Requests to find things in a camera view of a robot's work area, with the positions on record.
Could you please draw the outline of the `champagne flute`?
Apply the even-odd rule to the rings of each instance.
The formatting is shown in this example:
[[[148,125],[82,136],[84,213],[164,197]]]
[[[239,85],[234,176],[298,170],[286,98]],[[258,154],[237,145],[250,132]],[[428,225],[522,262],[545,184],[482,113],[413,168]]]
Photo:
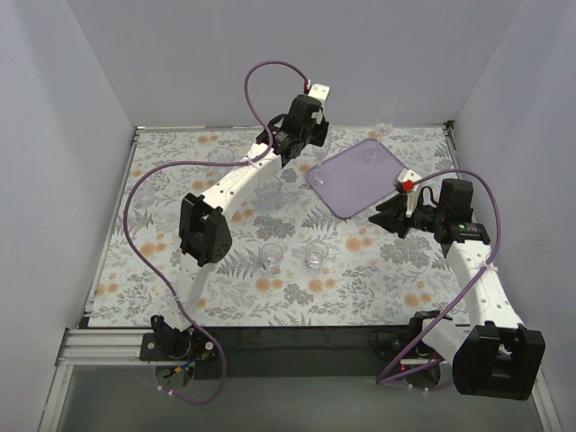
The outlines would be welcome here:
[[[385,159],[383,139],[392,133],[398,106],[397,95],[387,94],[384,97],[373,126],[376,143],[364,152],[364,161],[368,164],[379,165]]]
[[[326,137],[321,146],[313,147],[313,155],[316,159],[317,165],[309,171],[310,181],[313,185],[323,185],[327,179],[327,173],[322,167],[322,163],[328,155],[332,143],[332,130],[328,128]]]

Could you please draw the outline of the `faceted glass edge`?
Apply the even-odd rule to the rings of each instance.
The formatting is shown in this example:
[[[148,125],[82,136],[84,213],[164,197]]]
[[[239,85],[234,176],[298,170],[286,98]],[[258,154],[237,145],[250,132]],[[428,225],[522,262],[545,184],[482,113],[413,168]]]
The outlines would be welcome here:
[[[407,248],[413,260],[416,256],[425,256],[432,251],[432,246],[428,238],[420,235],[410,236],[407,240]]]

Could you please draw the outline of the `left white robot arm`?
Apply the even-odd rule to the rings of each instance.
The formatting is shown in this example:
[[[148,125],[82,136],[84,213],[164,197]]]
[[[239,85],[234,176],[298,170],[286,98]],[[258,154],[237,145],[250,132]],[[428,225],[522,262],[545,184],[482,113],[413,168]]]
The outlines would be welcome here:
[[[329,130],[325,108],[329,87],[316,84],[293,100],[289,112],[274,117],[262,131],[243,165],[231,169],[214,186],[196,196],[189,193],[181,203],[178,236],[180,263],[174,282],[175,297],[183,308],[173,307],[154,315],[151,327],[159,347],[173,358],[189,350],[185,331],[199,301],[208,275],[232,247],[229,221],[240,205],[269,177],[297,158],[306,145],[324,145]]]

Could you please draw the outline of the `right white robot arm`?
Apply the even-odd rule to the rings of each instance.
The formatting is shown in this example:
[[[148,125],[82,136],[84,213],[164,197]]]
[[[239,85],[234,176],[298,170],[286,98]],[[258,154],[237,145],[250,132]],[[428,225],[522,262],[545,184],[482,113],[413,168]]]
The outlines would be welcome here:
[[[397,195],[376,208],[370,222],[403,239],[410,230],[433,234],[461,291],[443,310],[418,312],[410,342],[377,376],[379,384],[406,376],[395,366],[423,346],[449,363],[455,388],[464,395],[525,401],[545,353],[545,339],[526,327],[511,306],[493,264],[500,240],[473,221],[473,184],[446,178],[440,195],[424,202],[424,178],[404,169]]]

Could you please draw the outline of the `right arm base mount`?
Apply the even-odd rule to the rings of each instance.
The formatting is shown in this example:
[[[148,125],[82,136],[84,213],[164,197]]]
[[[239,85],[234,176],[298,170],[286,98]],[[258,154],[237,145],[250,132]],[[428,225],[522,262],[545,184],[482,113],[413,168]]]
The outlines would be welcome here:
[[[404,348],[403,336],[399,331],[380,328],[368,333],[368,346],[376,358],[384,362],[384,368]],[[394,365],[387,378],[403,374],[391,384],[405,383],[409,390],[439,392],[454,386],[452,377],[443,375],[445,366],[446,362],[438,353],[430,348],[414,346]]]

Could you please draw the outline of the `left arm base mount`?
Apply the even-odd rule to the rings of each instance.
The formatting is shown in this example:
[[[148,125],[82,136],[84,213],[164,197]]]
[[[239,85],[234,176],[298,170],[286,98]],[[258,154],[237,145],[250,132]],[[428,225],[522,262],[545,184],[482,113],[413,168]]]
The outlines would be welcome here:
[[[221,359],[215,344],[193,329],[169,338],[145,333],[138,359],[154,365],[157,383],[169,389],[182,390],[193,381],[221,378]]]

